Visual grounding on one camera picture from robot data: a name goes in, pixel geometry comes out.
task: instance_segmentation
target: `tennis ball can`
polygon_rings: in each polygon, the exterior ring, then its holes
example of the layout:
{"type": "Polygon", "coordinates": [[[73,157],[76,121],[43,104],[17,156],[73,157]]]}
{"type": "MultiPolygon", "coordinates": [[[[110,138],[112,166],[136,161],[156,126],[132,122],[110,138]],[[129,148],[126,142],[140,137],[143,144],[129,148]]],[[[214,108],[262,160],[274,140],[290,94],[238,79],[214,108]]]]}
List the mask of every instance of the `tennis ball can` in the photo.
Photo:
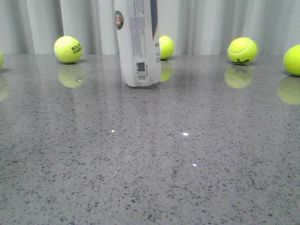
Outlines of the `tennis ball can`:
{"type": "Polygon", "coordinates": [[[157,0],[114,0],[120,67],[131,87],[161,78],[157,0]]]}

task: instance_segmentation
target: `roland garros logo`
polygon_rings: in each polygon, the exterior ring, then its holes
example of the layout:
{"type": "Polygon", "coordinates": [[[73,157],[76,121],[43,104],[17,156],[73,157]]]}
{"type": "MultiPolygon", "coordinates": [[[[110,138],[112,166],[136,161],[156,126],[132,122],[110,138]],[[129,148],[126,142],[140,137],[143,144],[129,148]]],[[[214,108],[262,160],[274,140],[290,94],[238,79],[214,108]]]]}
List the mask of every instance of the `roland garros logo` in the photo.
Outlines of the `roland garros logo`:
{"type": "Polygon", "coordinates": [[[123,27],[123,24],[124,24],[124,17],[122,15],[122,13],[118,10],[114,14],[116,15],[117,29],[120,30],[123,27]]]}

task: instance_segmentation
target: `countertop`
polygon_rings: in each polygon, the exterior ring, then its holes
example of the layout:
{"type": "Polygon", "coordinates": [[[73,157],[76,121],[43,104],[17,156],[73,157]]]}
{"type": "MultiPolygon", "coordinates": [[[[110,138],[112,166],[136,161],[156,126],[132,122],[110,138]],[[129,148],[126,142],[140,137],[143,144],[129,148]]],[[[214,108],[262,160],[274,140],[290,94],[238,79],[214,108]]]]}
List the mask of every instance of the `countertop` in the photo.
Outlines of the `countertop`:
{"type": "Polygon", "coordinates": [[[173,56],[147,88],[118,56],[4,59],[0,224],[300,224],[300,77],[283,56],[173,56]]]}

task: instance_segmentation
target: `curtain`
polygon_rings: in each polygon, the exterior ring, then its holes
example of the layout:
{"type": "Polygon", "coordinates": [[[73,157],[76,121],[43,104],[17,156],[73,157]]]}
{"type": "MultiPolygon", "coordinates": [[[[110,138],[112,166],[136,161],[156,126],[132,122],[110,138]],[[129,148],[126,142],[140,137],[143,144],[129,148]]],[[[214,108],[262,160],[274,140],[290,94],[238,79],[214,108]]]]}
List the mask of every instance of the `curtain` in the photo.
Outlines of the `curtain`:
{"type": "MultiPolygon", "coordinates": [[[[300,44],[300,0],[157,0],[159,34],[176,55],[226,54],[238,37],[259,54],[282,55],[300,44]]],[[[0,0],[0,52],[53,53],[70,35],[84,54],[118,54],[113,0],[0,0]]]]}

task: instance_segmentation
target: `text on tennis ball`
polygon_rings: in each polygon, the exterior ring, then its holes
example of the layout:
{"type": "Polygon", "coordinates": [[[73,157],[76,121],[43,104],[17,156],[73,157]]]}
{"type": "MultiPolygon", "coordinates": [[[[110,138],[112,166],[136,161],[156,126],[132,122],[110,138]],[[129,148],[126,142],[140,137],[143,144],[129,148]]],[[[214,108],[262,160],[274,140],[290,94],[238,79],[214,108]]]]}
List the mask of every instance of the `text on tennis ball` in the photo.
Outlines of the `text on tennis ball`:
{"type": "Polygon", "coordinates": [[[250,60],[244,60],[244,61],[241,61],[240,59],[236,59],[236,62],[235,63],[238,63],[238,64],[244,64],[244,63],[248,63],[250,60]]]}
{"type": "Polygon", "coordinates": [[[81,51],[81,45],[80,45],[80,43],[78,43],[77,45],[71,47],[71,49],[72,49],[72,51],[73,51],[74,54],[80,52],[81,51]]]}

